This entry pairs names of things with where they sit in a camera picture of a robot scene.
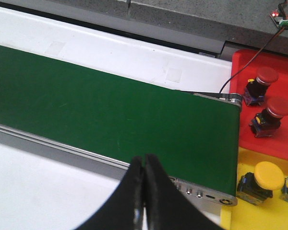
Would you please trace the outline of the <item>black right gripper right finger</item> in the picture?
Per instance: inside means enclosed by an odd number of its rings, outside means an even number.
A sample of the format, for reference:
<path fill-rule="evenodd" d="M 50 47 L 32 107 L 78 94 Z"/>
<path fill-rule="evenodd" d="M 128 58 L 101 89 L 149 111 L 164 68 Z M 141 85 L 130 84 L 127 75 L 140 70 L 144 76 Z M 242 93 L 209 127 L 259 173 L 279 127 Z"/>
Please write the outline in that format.
<path fill-rule="evenodd" d="M 220 230 L 175 187 L 154 154 L 146 154 L 144 199 L 149 230 Z"/>

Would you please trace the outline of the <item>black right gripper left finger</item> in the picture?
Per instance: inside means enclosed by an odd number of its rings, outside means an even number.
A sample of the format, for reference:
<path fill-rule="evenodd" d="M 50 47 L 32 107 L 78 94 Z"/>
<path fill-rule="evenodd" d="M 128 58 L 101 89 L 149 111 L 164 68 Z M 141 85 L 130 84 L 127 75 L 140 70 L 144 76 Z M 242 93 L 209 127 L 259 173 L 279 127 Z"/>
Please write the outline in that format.
<path fill-rule="evenodd" d="M 142 158 L 134 157 L 120 184 L 78 230 L 141 230 L 143 228 Z"/>

